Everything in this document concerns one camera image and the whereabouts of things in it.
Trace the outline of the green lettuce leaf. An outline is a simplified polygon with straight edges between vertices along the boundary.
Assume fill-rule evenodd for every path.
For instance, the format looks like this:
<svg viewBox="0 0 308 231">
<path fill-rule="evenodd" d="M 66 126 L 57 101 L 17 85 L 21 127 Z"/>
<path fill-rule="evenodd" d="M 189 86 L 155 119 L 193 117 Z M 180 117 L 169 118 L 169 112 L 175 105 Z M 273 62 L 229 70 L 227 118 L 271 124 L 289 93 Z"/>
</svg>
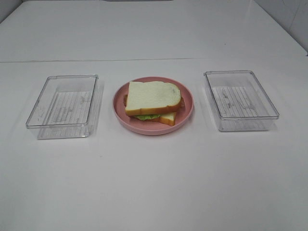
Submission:
<svg viewBox="0 0 308 231">
<path fill-rule="evenodd" d="M 152 119 L 157 119 L 160 117 L 160 115 L 158 114 L 154 114 L 154 115 L 135 115 L 135 118 L 145 121 L 145 120 L 152 120 Z"/>
</svg>

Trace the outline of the bread slice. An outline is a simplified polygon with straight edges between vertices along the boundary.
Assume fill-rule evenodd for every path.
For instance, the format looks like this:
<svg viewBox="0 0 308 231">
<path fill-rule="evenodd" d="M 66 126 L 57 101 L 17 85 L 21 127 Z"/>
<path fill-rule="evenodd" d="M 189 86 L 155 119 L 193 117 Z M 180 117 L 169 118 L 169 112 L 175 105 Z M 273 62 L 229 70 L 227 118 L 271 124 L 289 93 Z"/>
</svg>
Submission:
<svg viewBox="0 0 308 231">
<path fill-rule="evenodd" d="M 171 113 L 166 113 L 166 114 L 159 114 L 160 117 L 157 119 L 152 119 L 152 120 L 145 120 L 145 121 L 150 121 L 150 122 L 159 122 L 162 124 L 166 124 L 169 126 L 175 125 L 175 119 L 176 119 L 176 112 L 171 112 Z"/>
<path fill-rule="evenodd" d="M 177 111 L 181 106 L 180 89 L 162 81 L 136 82 L 128 86 L 126 115 L 155 115 Z"/>
</svg>

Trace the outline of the bacon strip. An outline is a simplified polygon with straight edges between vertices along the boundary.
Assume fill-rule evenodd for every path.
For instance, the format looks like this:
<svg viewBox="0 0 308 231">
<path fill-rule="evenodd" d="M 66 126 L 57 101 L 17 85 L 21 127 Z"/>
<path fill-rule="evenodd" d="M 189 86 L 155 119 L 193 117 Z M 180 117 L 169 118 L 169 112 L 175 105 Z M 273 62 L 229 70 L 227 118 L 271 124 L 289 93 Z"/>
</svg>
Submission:
<svg viewBox="0 0 308 231">
<path fill-rule="evenodd" d="M 124 98 L 123 98 L 123 103 L 124 103 L 124 106 L 125 106 L 125 107 L 127 106 L 127 99 L 128 99 L 128 95 L 125 94 L 125 95 L 124 95 Z"/>
<path fill-rule="evenodd" d="M 180 109 L 185 108 L 185 102 L 184 102 L 184 98 L 181 97 L 181 101 L 180 101 Z"/>
</svg>

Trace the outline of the pink round plate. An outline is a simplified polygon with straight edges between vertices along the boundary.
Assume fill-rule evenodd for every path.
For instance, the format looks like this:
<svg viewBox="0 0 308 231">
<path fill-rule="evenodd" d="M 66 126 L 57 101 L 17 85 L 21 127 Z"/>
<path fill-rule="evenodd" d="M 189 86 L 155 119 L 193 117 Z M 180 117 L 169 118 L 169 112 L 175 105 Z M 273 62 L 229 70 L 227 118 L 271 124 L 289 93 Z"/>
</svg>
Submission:
<svg viewBox="0 0 308 231">
<path fill-rule="evenodd" d="M 146 122 L 138 120 L 136 118 L 129 118 L 129 116 L 127 116 L 125 113 L 125 107 L 124 107 L 124 95 L 128 93 L 129 83 L 125 83 L 118 89 L 113 98 L 114 113 L 119 123 L 123 127 L 138 134 L 163 135 L 176 131 L 189 121 L 193 113 L 194 102 L 191 92 L 185 85 L 176 80 L 169 79 L 166 77 L 141 77 L 135 79 L 135 81 L 139 82 L 163 81 L 163 82 L 173 83 L 177 85 L 177 87 L 180 89 L 185 106 L 184 108 L 181 108 L 179 112 L 177 112 L 175 117 L 175 125 L 173 126 L 169 126 L 159 122 Z"/>
</svg>

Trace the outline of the clear plastic left tray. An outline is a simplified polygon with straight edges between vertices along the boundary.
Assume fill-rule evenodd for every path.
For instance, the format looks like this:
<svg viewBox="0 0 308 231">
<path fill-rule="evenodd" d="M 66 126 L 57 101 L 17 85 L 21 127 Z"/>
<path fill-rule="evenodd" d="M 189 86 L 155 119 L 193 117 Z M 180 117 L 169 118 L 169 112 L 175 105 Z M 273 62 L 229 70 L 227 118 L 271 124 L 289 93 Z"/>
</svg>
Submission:
<svg viewBox="0 0 308 231">
<path fill-rule="evenodd" d="M 97 128 L 104 81 L 97 74 L 50 76 L 26 121 L 38 140 L 84 138 Z"/>
</svg>

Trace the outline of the clear plastic tray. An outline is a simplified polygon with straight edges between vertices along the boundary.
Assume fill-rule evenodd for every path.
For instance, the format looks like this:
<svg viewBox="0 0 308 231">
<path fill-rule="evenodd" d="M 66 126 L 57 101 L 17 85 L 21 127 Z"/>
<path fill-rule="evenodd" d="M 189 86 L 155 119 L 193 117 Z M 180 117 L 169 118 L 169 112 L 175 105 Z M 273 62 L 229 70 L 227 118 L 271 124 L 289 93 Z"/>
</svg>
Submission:
<svg viewBox="0 0 308 231">
<path fill-rule="evenodd" d="M 207 71 L 205 92 L 221 132 L 267 131 L 280 116 L 251 70 Z"/>
<path fill-rule="evenodd" d="M 38 140 L 84 138 L 97 128 L 104 81 L 97 74 L 50 76 L 26 121 Z"/>
</svg>

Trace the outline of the clear plastic right tray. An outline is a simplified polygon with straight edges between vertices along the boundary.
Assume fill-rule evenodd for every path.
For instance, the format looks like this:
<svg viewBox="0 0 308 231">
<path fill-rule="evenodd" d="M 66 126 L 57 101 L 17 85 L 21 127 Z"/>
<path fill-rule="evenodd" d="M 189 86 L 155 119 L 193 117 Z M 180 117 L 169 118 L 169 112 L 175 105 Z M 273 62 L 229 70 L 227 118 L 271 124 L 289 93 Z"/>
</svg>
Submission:
<svg viewBox="0 0 308 231">
<path fill-rule="evenodd" d="M 207 71 L 205 92 L 221 132 L 267 131 L 280 116 L 251 70 Z"/>
</svg>

